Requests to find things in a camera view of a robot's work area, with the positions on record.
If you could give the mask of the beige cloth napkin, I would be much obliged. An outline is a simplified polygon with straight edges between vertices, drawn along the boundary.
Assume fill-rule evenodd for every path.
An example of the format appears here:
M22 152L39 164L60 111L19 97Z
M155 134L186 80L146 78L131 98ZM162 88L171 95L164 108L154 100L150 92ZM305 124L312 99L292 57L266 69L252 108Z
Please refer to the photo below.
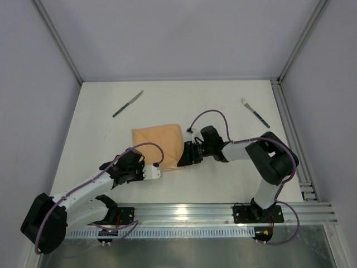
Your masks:
M162 171L181 169L178 161L184 151L181 126L178 124L161 125L147 128L132 129L133 146L142 143L155 143L164 154L160 163Z

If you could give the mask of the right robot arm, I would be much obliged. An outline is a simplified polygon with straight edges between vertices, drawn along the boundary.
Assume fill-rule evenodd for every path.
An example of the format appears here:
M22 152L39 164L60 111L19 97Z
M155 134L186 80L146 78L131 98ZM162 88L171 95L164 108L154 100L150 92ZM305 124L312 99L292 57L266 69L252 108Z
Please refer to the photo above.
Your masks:
M213 126L204 127L200 133L201 137L184 143L184 151L177 165L199 164L209 156L218 162L251 160L262 180L250 204L234 204L234 221L282 223L283 216L277 198L299 165L297 156L270 131L242 142L224 141Z

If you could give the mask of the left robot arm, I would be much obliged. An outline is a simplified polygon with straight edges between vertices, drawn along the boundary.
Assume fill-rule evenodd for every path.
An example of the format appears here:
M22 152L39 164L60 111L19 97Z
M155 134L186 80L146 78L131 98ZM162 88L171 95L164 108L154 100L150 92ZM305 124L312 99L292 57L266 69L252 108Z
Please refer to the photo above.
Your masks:
M50 254L66 235L89 224L116 225L120 210L106 193L127 181L142 178L144 156L127 150L103 163L89 178L60 194L38 195L20 231L34 244L35 253Z

